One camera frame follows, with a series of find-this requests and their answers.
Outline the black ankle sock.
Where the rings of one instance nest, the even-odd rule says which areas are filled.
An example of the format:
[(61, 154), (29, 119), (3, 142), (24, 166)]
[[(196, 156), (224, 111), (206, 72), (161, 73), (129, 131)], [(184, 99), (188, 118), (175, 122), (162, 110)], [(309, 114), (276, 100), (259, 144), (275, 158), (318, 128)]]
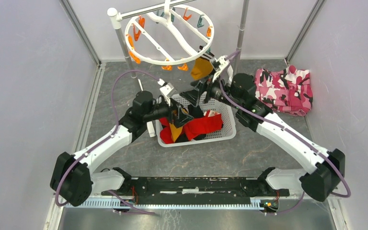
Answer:
[(199, 106), (193, 106), (189, 104), (187, 106), (187, 110), (188, 110), (189, 115), (193, 117), (193, 120), (204, 117), (204, 112), (201, 110)]

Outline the red snowflake christmas sock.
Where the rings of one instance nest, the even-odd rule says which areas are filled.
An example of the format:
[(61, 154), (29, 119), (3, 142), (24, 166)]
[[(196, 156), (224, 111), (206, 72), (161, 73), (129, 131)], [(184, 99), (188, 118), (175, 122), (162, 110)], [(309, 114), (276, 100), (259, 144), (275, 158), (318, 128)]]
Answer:
[(211, 110), (204, 113), (203, 118), (194, 119), (184, 125), (184, 133), (189, 141), (200, 135), (206, 135), (223, 128), (222, 114)]

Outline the mustard yellow striped sock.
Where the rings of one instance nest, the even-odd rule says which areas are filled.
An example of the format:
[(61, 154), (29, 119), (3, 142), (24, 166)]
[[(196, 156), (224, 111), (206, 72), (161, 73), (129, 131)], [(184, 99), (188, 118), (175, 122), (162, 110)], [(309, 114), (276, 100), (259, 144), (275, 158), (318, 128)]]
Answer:
[(209, 52), (205, 52), (202, 56), (198, 57), (191, 70), (191, 77), (194, 80), (199, 80), (213, 73), (215, 70), (211, 61), (214, 59), (215, 56)]

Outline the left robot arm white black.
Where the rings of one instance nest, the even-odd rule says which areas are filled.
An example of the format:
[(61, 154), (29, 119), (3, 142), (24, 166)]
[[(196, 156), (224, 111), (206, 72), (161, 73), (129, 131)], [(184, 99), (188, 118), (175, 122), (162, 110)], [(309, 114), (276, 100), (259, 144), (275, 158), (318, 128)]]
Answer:
[(167, 118), (176, 127), (182, 127), (194, 117), (185, 107), (163, 96), (154, 99), (149, 91), (136, 94), (132, 106), (118, 123), (93, 144), (73, 154), (61, 153), (56, 160), (50, 187), (55, 192), (55, 202), (59, 207), (71, 204), (81, 205), (92, 193), (115, 190), (126, 195), (131, 190), (131, 182), (117, 170), (95, 172), (110, 156), (121, 148), (133, 143), (145, 131), (147, 123)]

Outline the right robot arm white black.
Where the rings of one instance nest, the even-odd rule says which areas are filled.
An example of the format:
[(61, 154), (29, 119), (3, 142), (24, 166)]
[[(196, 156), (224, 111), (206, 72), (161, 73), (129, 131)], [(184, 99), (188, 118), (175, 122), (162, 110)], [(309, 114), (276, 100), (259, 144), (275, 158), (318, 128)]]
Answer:
[(191, 86), (179, 94), (190, 104), (197, 106), (215, 99), (236, 108), (236, 118), (244, 127), (277, 144), (303, 168), (301, 173), (272, 170), (257, 183), (261, 194), (269, 196), (277, 189), (298, 189), (320, 202), (329, 195), (345, 198), (352, 195), (345, 180), (345, 154), (315, 144), (257, 99), (253, 75), (238, 73), (228, 83), (210, 75)]

